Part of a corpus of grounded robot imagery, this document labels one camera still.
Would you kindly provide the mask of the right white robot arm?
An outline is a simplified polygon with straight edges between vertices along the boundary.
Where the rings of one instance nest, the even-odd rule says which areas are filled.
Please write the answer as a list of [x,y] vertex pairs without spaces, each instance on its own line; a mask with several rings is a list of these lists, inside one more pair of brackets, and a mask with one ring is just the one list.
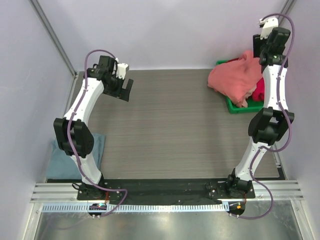
[[231,198],[244,198],[253,193],[254,173],[263,156],[273,151],[272,146],[285,133],[291,132],[295,114],[288,110],[286,103],[288,56],[284,54],[290,38],[291,31],[283,27],[274,27],[266,36],[253,37],[253,53],[259,57],[264,79],[264,101],[262,109],[249,123],[247,149],[222,188]]

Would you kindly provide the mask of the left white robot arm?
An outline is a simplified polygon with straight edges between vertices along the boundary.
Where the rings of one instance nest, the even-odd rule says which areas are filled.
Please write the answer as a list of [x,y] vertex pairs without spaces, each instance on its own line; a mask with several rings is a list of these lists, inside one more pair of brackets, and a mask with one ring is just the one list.
[[128,102],[134,81],[126,80],[127,63],[113,56],[101,55],[98,63],[86,68],[81,88],[72,106],[62,118],[56,118],[53,128],[60,150],[75,163],[81,177],[79,199],[100,200],[106,195],[105,180],[94,160],[94,136],[88,122],[100,95]]

